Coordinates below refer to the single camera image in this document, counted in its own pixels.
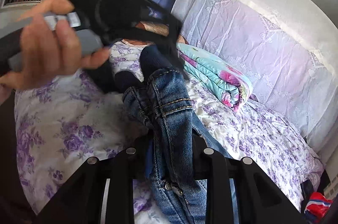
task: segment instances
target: metal button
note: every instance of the metal button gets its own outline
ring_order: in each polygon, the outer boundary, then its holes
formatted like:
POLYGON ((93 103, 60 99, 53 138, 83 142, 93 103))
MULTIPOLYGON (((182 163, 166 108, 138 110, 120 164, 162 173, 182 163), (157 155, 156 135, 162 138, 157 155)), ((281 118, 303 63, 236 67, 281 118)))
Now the metal button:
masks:
POLYGON ((135 148, 128 148, 128 149, 126 149, 126 153, 127 154, 134 154, 134 153, 136 153, 136 149, 135 148))
POLYGON ((243 158, 243 163, 247 164, 247 165, 251 165, 252 164, 252 159, 249 157, 245 157, 243 158))
POLYGON ((164 187, 166 190, 171 190, 171 185, 168 181, 166 182, 166 185, 164 187))
POLYGON ((97 162, 97 158, 92 156, 90 158, 87 159, 87 163, 90 164, 90 165, 93 165, 97 162))
POLYGON ((205 154, 211 155, 214 153, 214 150, 211 148, 205 148, 203 151, 205 154))
POLYGON ((175 194, 177 194, 178 196, 182 196, 182 195, 183 195, 183 192, 182 192, 182 190, 181 190, 180 188, 173 186, 171 189, 172 189, 173 192, 174 192, 175 194))

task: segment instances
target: jeans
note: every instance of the jeans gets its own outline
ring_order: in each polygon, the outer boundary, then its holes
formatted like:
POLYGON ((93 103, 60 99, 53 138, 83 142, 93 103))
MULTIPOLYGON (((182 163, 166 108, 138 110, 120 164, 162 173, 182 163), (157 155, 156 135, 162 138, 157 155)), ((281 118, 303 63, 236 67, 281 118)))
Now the jeans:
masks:
MULTIPOLYGON (((140 64, 146 86, 129 87, 123 102, 132 116, 153 130, 149 178, 156 202, 173 224, 204 224, 207 181, 193 178, 192 134, 206 140, 209 147, 231 156, 209 134, 195 114, 184 79, 155 46, 142 51, 140 64)), ((230 180, 234 219, 238 223, 237 201, 230 180)))

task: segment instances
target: rolled blanket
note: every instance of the rolled blanket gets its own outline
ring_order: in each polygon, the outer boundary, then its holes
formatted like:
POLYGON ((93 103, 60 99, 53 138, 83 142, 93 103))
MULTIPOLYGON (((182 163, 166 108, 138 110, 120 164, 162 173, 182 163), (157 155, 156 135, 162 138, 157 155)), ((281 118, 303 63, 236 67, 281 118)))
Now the rolled blanket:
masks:
POLYGON ((252 84, 240 71, 203 49, 177 44, 184 69, 199 79, 224 105, 238 111, 252 93, 252 84))

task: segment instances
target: jeans button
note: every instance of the jeans button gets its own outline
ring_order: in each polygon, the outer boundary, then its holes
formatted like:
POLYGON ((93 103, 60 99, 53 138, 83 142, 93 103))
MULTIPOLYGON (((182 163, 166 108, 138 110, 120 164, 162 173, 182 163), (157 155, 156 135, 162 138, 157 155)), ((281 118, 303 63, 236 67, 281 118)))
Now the jeans button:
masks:
POLYGON ((165 187, 166 190, 171 190, 171 185, 168 181, 166 182, 164 187, 165 187))
POLYGON ((183 195, 183 192, 182 192, 182 190, 181 190, 180 188, 173 186, 171 189, 172 189, 173 192, 174 192, 175 194, 177 194, 178 196, 182 196, 182 195, 183 195))

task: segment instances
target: hand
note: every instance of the hand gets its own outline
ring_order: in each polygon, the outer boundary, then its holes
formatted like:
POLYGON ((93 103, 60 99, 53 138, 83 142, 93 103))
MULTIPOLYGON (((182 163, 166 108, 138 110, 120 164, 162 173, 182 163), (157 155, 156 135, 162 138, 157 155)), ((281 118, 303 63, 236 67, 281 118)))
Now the hand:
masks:
POLYGON ((73 9, 74 6, 68 0, 45 0, 20 17, 33 17, 32 23, 23 29, 20 37, 23 70, 0 77, 0 84, 7 90, 37 88, 49 83, 57 75, 71 75, 79 68, 96 69, 108 59, 107 48, 82 58, 81 44, 68 22, 58 21, 55 32, 52 32, 42 16, 48 11, 67 14, 73 9))

